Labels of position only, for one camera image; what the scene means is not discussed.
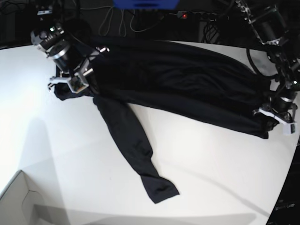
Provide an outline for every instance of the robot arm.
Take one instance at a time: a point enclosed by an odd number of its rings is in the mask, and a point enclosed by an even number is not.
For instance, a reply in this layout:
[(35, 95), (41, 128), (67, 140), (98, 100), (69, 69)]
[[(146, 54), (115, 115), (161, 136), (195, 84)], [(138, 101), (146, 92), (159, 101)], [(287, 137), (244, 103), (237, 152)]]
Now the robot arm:
[[(179, 0), (115, 0), (119, 8), (156, 8), (173, 9)], [(79, 18), (80, 1), (76, 0), (76, 17)], [(81, 55), (74, 47), (76, 40), (63, 27), (64, 0), (61, 5), (58, 0), (38, 0), (37, 15), (40, 18), (40, 27), (31, 32), (31, 42), (38, 50), (44, 52), (60, 69), (60, 77), (52, 77), (49, 88), (58, 83), (66, 83), (70, 90), (78, 94), (89, 87), (86, 77), (93, 74), (91, 61), (109, 51), (106, 47), (91, 48), (89, 56)]]
[(292, 134), (297, 125), (294, 121), (297, 106), (293, 102), (300, 90), (300, 64), (287, 25), (275, 4), (261, 5), (253, 10), (245, 0), (236, 0), (236, 3), (259, 41), (269, 46), (269, 59), (275, 63), (279, 75), (278, 89), (254, 114), (274, 118), (284, 125), (285, 134)]

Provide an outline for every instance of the black cable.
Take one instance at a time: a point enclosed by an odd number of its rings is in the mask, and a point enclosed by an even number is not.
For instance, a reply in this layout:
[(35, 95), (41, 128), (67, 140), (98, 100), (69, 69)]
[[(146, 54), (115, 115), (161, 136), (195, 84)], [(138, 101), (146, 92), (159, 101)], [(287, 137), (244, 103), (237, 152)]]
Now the black cable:
[(72, 38), (74, 38), (76, 41), (78, 41), (79, 43), (81, 43), (81, 44), (83, 44), (84, 46), (86, 46), (86, 47), (88, 47), (88, 48), (90, 48), (90, 49), (92, 49), (93, 51), (97, 51), (97, 52), (99, 52), (100, 53), (100, 55), (102, 55), (102, 53), (97, 49), (97, 48), (94, 48), (94, 47), (92, 47), (92, 46), (90, 46), (90, 45), (88, 45), (88, 44), (86, 44), (86, 43), (84, 43), (83, 41), (81, 41), (80, 39), (78, 39), (77, 37), (75, 37), (75, 35), (74, 34), (72, 34), (70, 31), (68, 31), (68, 33), (69, 33), (69, 35), (71, 35), (72, 36)]
[(235, 0), (231, 0), (231, 2), (229, 3), (229, 6), (227, 7), (227, 9), (224, 12), (222, 12), (222, 14), (219, 16), (219, 18), (226, 16), (229, 13), (229, 11), (232, 9), (234, 4), (235, 4)]
[(283, 91), (283, 89), (285, 88), (285, 86), (286, 86), (286, 82), (285, 82), (284, 85), (282, 85), (282, 87), (278, 91), (276, 91), (274, 98), (278, 97), (278, 95)]
[(135, 30), (135, 29), (133, 29), (133, 27), (132, 27), (132, 22), (133, 22), (133, 19), (134, 19), (134, 18), (135, 18), (135, 15), (132, 16), (132, 18), (131, 18), (131, 21), (130, 21), (130, 24), (129, 24), (130, 29), (131, 29), (134, 33), (141, 33), (141, 32), (145, 32), (145, 31), (150, 30), (150, 29), (156, 27), (157, 25), (159, 25), (159, 24), (165, 19), (165, 16), (164, 16), (162, 19), (160, 19), (156, 24), (154, 24), (154, 25), (152, 25), (152, 26), (150, 26), (150, 27), (147, 27), (147, 28), (145, 28), (145, 29), (143, 29), (143, 30)]
[(254, 72), (255, 72), (257, 75), (260, 75), (260, 76), (265, 77), (265, 75), (263, 75), (263, 74), (258, 70), (258, 68), (256, 67), (256, 65), (254, 64), (254, 62), (253, 62), (253, 60), (252, 60), (252, 57), (251, 57), (251, 54), (250, 54), (250, 49), (249, 49), (249, 48), (247, 48), (246, 52), (247, 52), (247, 58), (248, 58), (248, 60), (249, 60), (249, 63), (250, 63), (250, 65), (251, 65), (251, 67), (253, 68)]
[(203, 27), (203, 37), (202, 37), (201, 43), (204, 43), (204, 41), (205, 41), (207, 27), (208, 27), (208, 22), (207, 22), (207, 24)]
[(218, 34), (218, 30), (216, 30), (216, 32), (214, 33), (214, 35), (209, 39), (209, 42), (211, 44), (211, 41), (213, 40), (213, 38)]
[(263, 75), (263, 74), (259, 71), (259, 69), (257, 68), (257, 66), (255, 65), (255, 63), (253, 62), (252, 57), (251, 57), (251, 54), (250, 54), (250, 49), (247, 48), (246, 52), (247, 52), (247, 58), (248, 58), (248, 60), (249, 60), (249, 63), (250, 63), (250, 65), (251, 65), (251, 67), (253, 68), (254, 72), (255, 72), (257, 75), (261, 76), (262, 78), (268, 79), (268, 80), (273, 80), (273, 79), (275, 79), (275, 78), (278, 77), (278, 74), (275, 74), (275, 75), (272, 75), (272, 76), (265, 76), (265, 75)]
[(207, 31), (206, 31), (206, 35), (205, 35), (205, 41), (206, 41), (207, 44), (210, 43), (210, 42), (209, 42), (209, 38), (210, 38), (211, 31), (212, 31), (212, 26), (209, 25), (209, 26), (207, 27)]
[(127, 12), (129, 12), (131, 15), (133, 15), (133, 16), (136, 16), (136, 14), (134, 14), (133, 12), (131, 12), (130, 10), (128, 10), (128, 9), (125, 9), (125, 11), (127, 11)]
[(216, 27), (215, 27), (213, 24), (210, 24), (210, 29), (209, 29), (209, 32), (208, 32), (208, 36), (207, 36), (207, 38), (206, 38), (208, 44), (210, 44), (211, 35), (212, 35), (213, 32), (214, 32), (213, 29), (216, 30)]
[[(4, 10), (7, 7), (11, 6), (11, 5), (18, 7), (18, 9), (14, 10), (14, 11), (11, 11), (9, 13), (5, 13)], [(2, 7), (0, 7), (0, 13), (4, 14), (4, 15), (9, 15), (9, 14), (12, 14), (12, 13), (21, 12), (21, 11), (23, 11), (23, 9), (20, 8), (20, 5), (26, 5), (26, 3), (14, 3), (14, 2), (10, 2), (9, 0), (7, 0), (7, 1), (4, 2), (4, 5)]]

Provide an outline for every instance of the power strip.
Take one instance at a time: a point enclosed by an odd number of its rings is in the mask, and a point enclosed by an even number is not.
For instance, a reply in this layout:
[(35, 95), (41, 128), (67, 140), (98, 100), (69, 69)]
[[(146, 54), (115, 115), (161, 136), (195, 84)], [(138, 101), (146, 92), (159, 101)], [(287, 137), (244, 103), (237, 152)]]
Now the power strip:
[[(216, 13), (206, 13), (206, 12), (189, 12), (189, 11), (178, 11), (177, 12), (177, 18), (179, 19), (190, 19), (190, 17), (194, 17), (195, 20), (198, 21), (211, 21), (215, 22), (218, 20), (220, 14)], [(229, 20), (228, 16), (222, 17), (222, 20), (227, 19)]]

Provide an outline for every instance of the cable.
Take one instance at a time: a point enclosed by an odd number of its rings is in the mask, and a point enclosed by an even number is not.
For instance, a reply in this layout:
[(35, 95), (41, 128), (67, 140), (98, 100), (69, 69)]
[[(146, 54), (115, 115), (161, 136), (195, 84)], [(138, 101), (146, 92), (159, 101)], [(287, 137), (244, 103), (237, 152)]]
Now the cable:
[(265, 75), (263, 75), (263, 74), (259, 71), (259, 69), (257, 68), (257, 66), (255, 65), (255, 63), (253, 62), (252, 57), (251, 57), (251, 54), (250, 54), (250, 49), (249, 49), (249, 48), (246, 49), (246, 53), (247, 53), (247, 58), (248, 58), (248, 60), (249, 60), (249, 63), (250, 63), (250, 65), (251, 65), (251, 67), (253, 68), (254, 72), (255, 72), (257, 75), (261, 76), (261, 77), (264, 78), (264, 79), (268, 79), (268, 80), (273, 80), (273, 79), (276, 79), (276, 78), (278, 77), (278, 74), (275, 74), (275, 75), (272, 75), (272, 76), (265, 76)]
[(203, 37), (201, 43), (206, 42), (207, 44), (211, 44), (213, 38), (220, 33), (218, 27), (213, 24), (211, 21), (207, 21), (207, 24), (203, 28)]
[(227, 9), (219, 16), (219, 18), (227, 15), (229, 13), (229, 11), (232, 9), (233, 5), (235, 4), (235, 0), (231, 0), (231, 2), (229, 3), (229, 6), (227, 7)]
[(131, 12), (130, 10), (126, 9), (127, 12), (129, 12), (131, 15), (136, 16), (133, 12)]
[(97, 48), (94, 48), (94, 47), (92, 47), (92, 46), (90, 46), (90, 45), (84, 43), (83, 41), (79, 40), (79, 39), (78, 39), (77, 37), (75, 37), (75, 35), (73, 35), (70, 31), (68, 31), (68, 33), (69, 33), (76, 41), (78, 41), (79, 43), (81, 43), (81, 44), (83, 44), (84, 46), (86, 46), (86, 47), (92, 49), (93, 51), (99, 52), (99, 54), (103, 56), (103, 54), (102, 54)]
[(97, 10), (97, 9), (103, 9), (103, 8), (107, 8), (107, 7), (114, 7), (114, 6), (100, 6), (100, 7), (96, 7), (96, 8), (80, 8), (81, 10)]
[(148, 27), (148, 28), (146, 28), (146, 29), (143, 29), (143, 30), (135, 30), (135, 29), (132, 28), (132, 22), (133, 22), (134, 17), (135, 17), (135, 16), (132, 16), (131, 21), (130, 21), (130, 29), (131, 29), (134, 33), (142, 33), (142, 32), (145, 32), (145, 31), (147, 31), (147, 30), (150, 30), (150, 29), (156, 27), (158, 24), (160, 24), (160, 23), (163, 21), (163, 19), (165, 18), (165, 16), (164, 16), (164, 17), (163, 17), (160, 21), (158, 21), (156, 24), (154, 24), (154, 25), (152, 25), (152, 26), (150, 26), (150, 27)]
[[(115, 9), (115, 6), (101, 6), (101, 7), (96, 7), (96, 8), (80, 8), (81, 10), (98, 10), (98, 9), (104, 9), (104, 8), (108, 8), (108, 11), (105, 15), (105, 18), (103, 20), (103, 22), (100, 24), (99, 28), (98, 28), (98, 35), (100, 36), (107, 36), (110, 28), (111, 28), (111, 23), (112, 23), (112, 19), (113, 19), (113, 11)], [(107, 31), (102, 33), (102, 29), (104, 24), (107, 22), (108, 19), (108, 28)], [(125, 20), (124, 20), (124, 9), (121, 10), (121, 22), (119, 25), (119, 36), (121, 37), (126, 37), (127, 36), (127, 29), (126, 29), (126, 24), (125, 24)]]
[(253, 68), (254, 72), (255, 72), (257, 75), (260, 75), (260, 76), (264, 76), (264, 77), (265, 77), (265, 75), (263, 75), (263, 74), (258, 70), (258, 68), (256, 67), (255, 63), (253, 62), (252, 57), (251, 57), (251, 54), (250, 54), (250, 49), (249, 49), (249, 48), (247, 48), (246, 53), (247, 53), (247, 58), (248, 58), (248, 60), (249, 60), (249, 63), (250, 63), (250, 65), (251, 65), (251, 67)]
[(274, 95), (274, 99), (278, 97), (278, 95), (283, 91), (283, 89), (284, 89), (285, 87), (286, 87), (286, 82), (285, 82), (284, 85), (282, 85), (282, 86), (280, 87), (280, 89), (278, 89), (278, 90), (276, 91), (276, 93), (275, 93), (275, 95)]
[[(26, 3), (23, 3), (23, 2), (15, 3), (15, 2), (11, 2), (10, 0), (5, 0), (2, 2), (4, 2), (4, 3), (3, 3), (3, 6), (0, 7), (0, 14), (3, 14), (3, 15), (9, 15), (9, 14), (16, 13), (16, 12), (22, 12), (23, 8), (20, 8), (20, 5), (27, 5)], [(18, 7), (18, 9), (11, 11), (9, 13), (5, 13), (4, 10), (11, 5)]]
[(187, 14), (190, 13), (190, 12), (198, 12), (198, 13), (209, 13), (209, 14), (212, 14), (212, 12), (208, 12), (208, 11), (205, 11), (205, 10), (203, 10), (203, 9), (193, 9), (193, 10), (190, 10), (190, 11), (183, 11), (183, 12), (185, 12), (185, 13), (182, 14), (182, 15), (179, 17), (179, 19), (180, 19), (181, 17), (183, 17), (184, 15), (187, 15)]

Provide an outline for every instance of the sleeve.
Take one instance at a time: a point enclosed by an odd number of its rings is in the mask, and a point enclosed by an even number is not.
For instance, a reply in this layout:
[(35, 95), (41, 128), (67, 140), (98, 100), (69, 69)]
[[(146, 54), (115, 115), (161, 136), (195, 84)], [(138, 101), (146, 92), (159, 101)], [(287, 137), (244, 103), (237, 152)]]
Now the sleeve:
[(160, 177), (152, 164), (151, 145), (131, 108), (125, 103), (99, 95), (95, 96), (93, 101), (120, 152), (141, 176), (150, 199), (154, 203), (159, 203), (179, 195), (176, 187), (169, 180)]

